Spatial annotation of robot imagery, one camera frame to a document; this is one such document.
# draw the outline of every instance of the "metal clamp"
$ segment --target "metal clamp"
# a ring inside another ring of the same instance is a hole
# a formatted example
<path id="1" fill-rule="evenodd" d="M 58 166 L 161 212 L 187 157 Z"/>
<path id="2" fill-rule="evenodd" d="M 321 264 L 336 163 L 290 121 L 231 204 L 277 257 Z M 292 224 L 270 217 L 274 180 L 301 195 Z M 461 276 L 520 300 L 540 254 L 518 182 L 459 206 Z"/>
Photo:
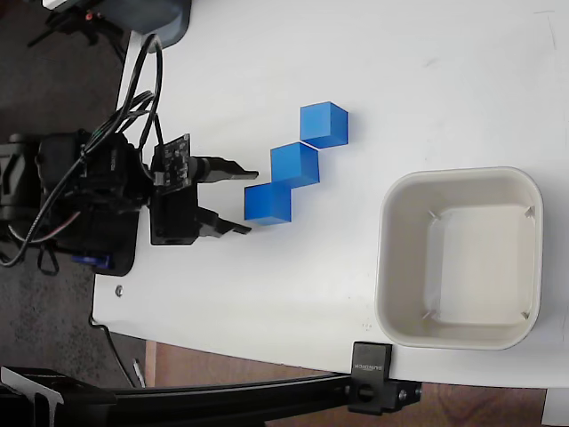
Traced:
<path id="1" fill-rule="evenodd" d="M 381 415 L 421 400 L 421 383 L 389 379 L 391 350 L 390 344 L 354 342 L 350 412 Z"/>

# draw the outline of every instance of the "wooden surface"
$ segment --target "wooden surface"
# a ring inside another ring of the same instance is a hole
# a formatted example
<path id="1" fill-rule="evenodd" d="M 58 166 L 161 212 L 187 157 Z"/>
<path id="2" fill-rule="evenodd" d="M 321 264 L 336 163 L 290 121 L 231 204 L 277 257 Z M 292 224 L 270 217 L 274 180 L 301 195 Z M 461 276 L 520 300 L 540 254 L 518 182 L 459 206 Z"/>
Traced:
<path id="1" fill-rule="evenodd" d="M 229 358 L 149 342 L 147 383 L 156 387 L 246 383 L 320 374 L 318 371 Z M 421 403 L 375 417 L 345 407 L 268 423 L 275 427 L 539 426 L 545 390 L 424 384 Z"/>

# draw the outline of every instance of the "square bowl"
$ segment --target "square bowl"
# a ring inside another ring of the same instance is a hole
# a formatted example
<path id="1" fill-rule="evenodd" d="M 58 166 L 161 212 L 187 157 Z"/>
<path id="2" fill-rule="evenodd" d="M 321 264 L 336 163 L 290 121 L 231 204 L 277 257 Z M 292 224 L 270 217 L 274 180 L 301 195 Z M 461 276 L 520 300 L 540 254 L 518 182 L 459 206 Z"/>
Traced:
<path id="1" fill-rule="evenodd" d="M 393 342 L 503 350 L 540 308 L 543 201 L 512 167 L 411 173 L 381 209 L 376 313 Z"/>

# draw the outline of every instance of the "white table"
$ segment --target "white table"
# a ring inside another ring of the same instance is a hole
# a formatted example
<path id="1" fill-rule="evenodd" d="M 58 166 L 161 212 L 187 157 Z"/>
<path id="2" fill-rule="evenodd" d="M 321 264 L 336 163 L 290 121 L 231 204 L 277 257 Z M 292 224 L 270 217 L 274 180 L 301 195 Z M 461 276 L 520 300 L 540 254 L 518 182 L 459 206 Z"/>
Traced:
<path id="1" fill-rule="evenodd" d="M 153 61 L 141 89 L 153 87 Z M 569 3 L 196 0 L 164 62 L 164 137 L 190 132 L 194 154 L 257 169 L 258 183 L 270 180 L 269 150 L 298 140 L 300 106 L 347 109 L 350 144 L 320 152 L 321 182 L 293 192 L 289 224 L 153 247 L 144 211 L 132 272 L 97 277 L 97 320 L 159 342 L 349 372 L 354 341 L 389 341 L 374 308 L 389 186 L 413 171 L 511 165 L 545 203 L 537 325 L 504 351 L 396 347 L 391 375 L 569 387 Z M 203 184 L 200 205 L 241 222 L 245 185 Z"/>

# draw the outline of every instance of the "blue component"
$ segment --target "blue component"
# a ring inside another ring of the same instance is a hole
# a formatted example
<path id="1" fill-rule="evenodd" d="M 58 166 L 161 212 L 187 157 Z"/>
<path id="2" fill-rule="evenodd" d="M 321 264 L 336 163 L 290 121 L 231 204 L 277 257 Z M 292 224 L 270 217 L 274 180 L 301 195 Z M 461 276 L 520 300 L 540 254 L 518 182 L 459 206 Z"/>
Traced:
<path id="1" fill-rule="evenodd" d="M 272 149 L 270 163 L 272 181 L 291 189 L 320 182 L 318 151 L 302 142 Z"/>
<path id="2" fill-rule="evenodd" d="M 79 264 L 92 265 L 98 269 L 110 269 L 110 255 L 95 257 L 95 256 L 72 256 L 71 261 Z"/>
<path id="3" fill-rule="evenodd" d="M 301 141 L 317 149 L 348 143 L 348 112 L 331 102 L 301 107 Z"/>
<path id="4" fill-rule="evenodd" d="M 291 188 L 279 182 L 245 188 L 245 219 L 260 225 L 290 222 Z"/>

